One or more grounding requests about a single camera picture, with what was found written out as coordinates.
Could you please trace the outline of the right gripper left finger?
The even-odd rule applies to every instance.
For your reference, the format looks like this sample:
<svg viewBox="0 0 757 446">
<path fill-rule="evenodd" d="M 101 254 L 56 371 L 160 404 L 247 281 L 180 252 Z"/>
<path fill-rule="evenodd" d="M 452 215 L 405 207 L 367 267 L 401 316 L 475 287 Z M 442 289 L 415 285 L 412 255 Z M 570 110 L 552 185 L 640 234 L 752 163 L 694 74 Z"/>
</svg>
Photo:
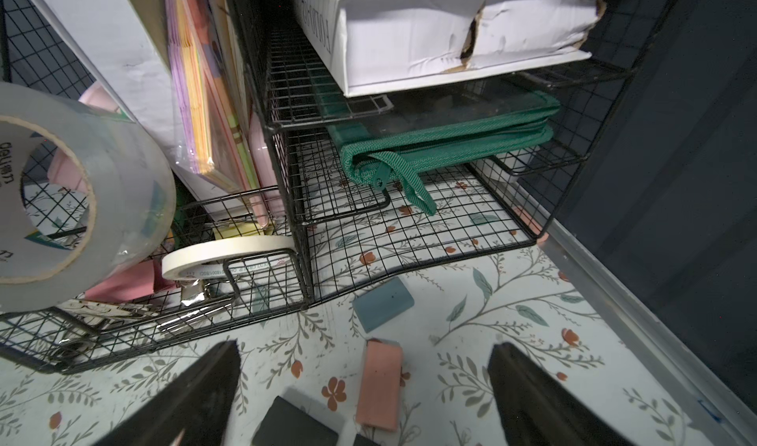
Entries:
<svg viewBox="0 0 757 446">
<path fill-rule="evenodd" d="M 99 445 L 221 445 L 242 373 L 236 341 L 221 341 Z"/>
</svg>

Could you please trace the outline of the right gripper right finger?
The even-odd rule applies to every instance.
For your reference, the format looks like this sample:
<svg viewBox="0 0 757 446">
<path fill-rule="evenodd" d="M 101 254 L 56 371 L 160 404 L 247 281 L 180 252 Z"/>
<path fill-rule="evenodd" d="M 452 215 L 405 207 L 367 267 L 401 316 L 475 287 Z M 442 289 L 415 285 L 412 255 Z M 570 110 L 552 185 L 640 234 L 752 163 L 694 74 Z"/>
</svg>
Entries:
<svg viewBox="0 0 757 446">
<path fill-rule="evenodd" d="M 493 347 L 487 371 L 509 445 L 631 443 L 512 343 Z"/>
</svg>

